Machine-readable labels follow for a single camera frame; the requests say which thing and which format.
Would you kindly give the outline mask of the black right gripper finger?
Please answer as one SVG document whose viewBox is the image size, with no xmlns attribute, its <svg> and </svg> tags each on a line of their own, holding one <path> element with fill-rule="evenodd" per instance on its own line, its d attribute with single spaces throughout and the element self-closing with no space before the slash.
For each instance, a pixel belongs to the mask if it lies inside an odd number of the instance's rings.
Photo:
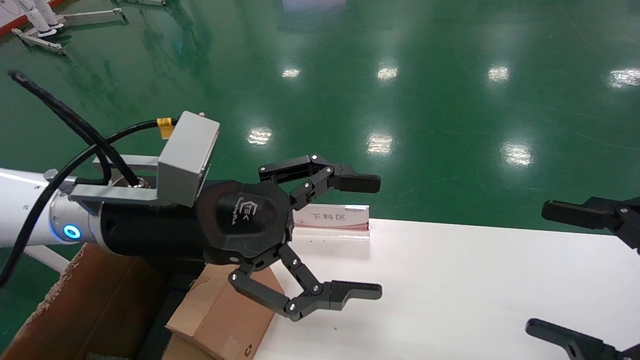
<svg viewBox="0 0 640 360">
<path fill-rule="evenodd" d="M 613 200 L 588 198 L 585 203 L 549 200 L 542 205 L 542 218 L 554 223 L 610 231 L 629 248 L 640 250 L 640 198 Z"/>
<path fill-rule="evenodd" d="M 638 360 L 640 358 L 640 344 L 626 350 L 617 350 L 602 339 L 535 317 L 526 322 L 525 332 L 531 337 L 561 347 L 570 360 Z"/>
</svg>

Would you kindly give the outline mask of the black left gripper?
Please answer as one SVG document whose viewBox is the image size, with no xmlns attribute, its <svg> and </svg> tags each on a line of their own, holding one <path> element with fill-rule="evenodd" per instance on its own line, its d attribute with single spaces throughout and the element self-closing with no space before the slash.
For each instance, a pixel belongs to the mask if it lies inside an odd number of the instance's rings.
<svg viewBox="0 0 640 360">
<path fill-rule="evenodd" d="M 122 256 L 242 264 L 228 277 L 235 291 L 293 322 L 317 310 L 340 312 L 350 299 L 381 299 L 380 284 L 320 283 L 285 244 L 293 229 L 291 208 L 301 210 L 330 189 L 375 194 L 381 188 L 380 176 L 357 173 L 348 164 L 318 154 L 261 165 L 258 173 L 261 182 L 254 184 L 206 181 L 192 207 L 105 203 L 100 214 L 103 243 Z M 278 186 L 297 180 L 305 182 L 289 195 Z M 298 296 L 288 298 L 250 278 L 256 268 L 264 269 L 276 259 L 302 288 Z"/>
</svg>

